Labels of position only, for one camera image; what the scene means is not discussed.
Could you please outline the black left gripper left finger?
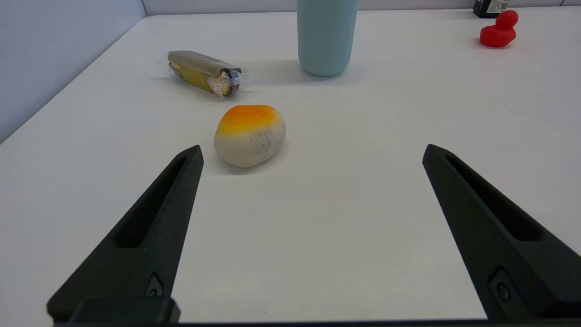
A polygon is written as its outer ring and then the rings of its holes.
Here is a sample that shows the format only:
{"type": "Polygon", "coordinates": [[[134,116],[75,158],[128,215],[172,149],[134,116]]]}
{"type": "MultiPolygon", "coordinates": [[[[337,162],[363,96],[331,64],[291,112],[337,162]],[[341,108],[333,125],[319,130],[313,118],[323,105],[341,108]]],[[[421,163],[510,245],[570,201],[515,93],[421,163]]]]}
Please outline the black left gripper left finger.
{"type": "Polygon", "coordinates": [[[48,300],[54,325],[177,323],[172,289],[204,159],[176,155],[48,300]]]}

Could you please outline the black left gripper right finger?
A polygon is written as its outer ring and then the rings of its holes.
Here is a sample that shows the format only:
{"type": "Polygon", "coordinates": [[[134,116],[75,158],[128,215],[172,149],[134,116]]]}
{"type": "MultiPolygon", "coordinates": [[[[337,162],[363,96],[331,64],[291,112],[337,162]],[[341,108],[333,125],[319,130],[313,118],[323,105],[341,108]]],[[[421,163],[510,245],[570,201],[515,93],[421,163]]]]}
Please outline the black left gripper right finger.
{"type": "Polygon", "coordinates": [[[580,321],[579,254],[452,152],[423,167],[490,321],[580,321]]]}

